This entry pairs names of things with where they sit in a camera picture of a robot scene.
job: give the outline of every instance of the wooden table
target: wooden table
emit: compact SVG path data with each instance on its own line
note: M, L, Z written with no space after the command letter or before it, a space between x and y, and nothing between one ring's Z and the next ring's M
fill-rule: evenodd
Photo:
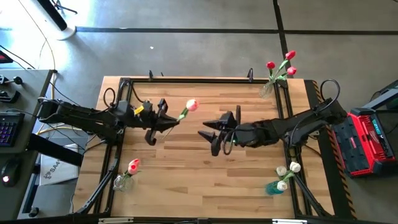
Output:
M102 95L108 87L117 90L119 79L104 77L97 109L105 109ZM309 109L304 81L289 79L288 84L294 113ZM218 157L213 157L210 144L197 134L199 130L211 131L202 125L203 121L218 119L228 110L235 111L236 105L241 105L242 122L278 118L275 95L260 98L261 86L135 83L134 88L141 99L149 99L156 105L165 98L170 116L178 117L191 98L196 98L200 106L165 139L161 140L164 134L158 133L155 146L145 142L145 131L126 129L119 173L134 158L141 159L142 172L134 176L134 188L130 192L115 193L111 216L293 218L289 190L273 197L264 191L267 183L277 180L275 168L286 165L281 142L257 149L234 147L229 156L220 152ZM134 96L131 103L140 105ZM314 140L309 140L308 145L319 150ZM73 198L75 208L80 208L98 185L104 149L105 146L98 146L85 154ZM303 147L302 158L309 189L323 208L333 214L321 157ZM297 189L303 210L302 194ZM102 206L107 192L104 191Z

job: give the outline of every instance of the small vase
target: small vase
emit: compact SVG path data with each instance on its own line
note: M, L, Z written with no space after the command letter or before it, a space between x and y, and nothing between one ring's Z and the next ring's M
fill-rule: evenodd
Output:
M263 87L261 87L259 92L261 98L265 99L271 95L274 89L274 83L275 80L269 80L269 82L267 82Z
M266 193L268 195L277 195L283 193L283 190L278 190L278 180L266 185Z
M113 190L119 190L122 192L128 191L132 188L134 180L132 177L121 174L116 177L116 179L113 182Z

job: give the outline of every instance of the blue vase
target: blue vase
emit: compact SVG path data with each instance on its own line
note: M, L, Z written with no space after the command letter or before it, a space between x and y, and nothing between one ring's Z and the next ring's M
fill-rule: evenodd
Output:
M266 185L266 193L268 195L277 195L283 193L282 190L278 190L277 185L278 185L279 180L271 182Z

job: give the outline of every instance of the concrete floor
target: concrete floor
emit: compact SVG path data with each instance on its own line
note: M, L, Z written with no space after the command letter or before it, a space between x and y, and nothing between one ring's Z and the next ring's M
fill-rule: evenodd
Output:
M83 27L277 29L272 0L62 3L78 11L77 15L65 11L66 20ZM279 6L289 30L398 30L398 3L393 0L279 0ZM295 78L337 79L339 102L346 110L365 104L372 93L398 77L394 68L398 35L286 35L286 40L289 50L297 51L292 61L298 69ZM0 3L1 45L34 66L53 68L46 45L39 59L43 42L17 1ZM165 76L243 77L252 67L255 77L264 77L265 63L282 59L277 34L78 32L66 41L50 40L50 45L60 73L57 87L89 107L95 106L105 75L147 75L152 70ZM334 89L327 86L325 94L333 96ZM355 179L349 186L359 219L396 223L398 177ZM73 184L39 188L34 205L45 217L66 214L70 197L58 197L57 211L53 203L42 205L41 197L70 194L73 189Z

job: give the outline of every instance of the computer mouse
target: computer mouse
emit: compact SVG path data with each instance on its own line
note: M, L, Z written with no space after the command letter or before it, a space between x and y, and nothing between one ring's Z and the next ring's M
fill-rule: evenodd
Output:
M13 187L18 183L21 174L22 159L13 157L1 169L1 182L6 187Z

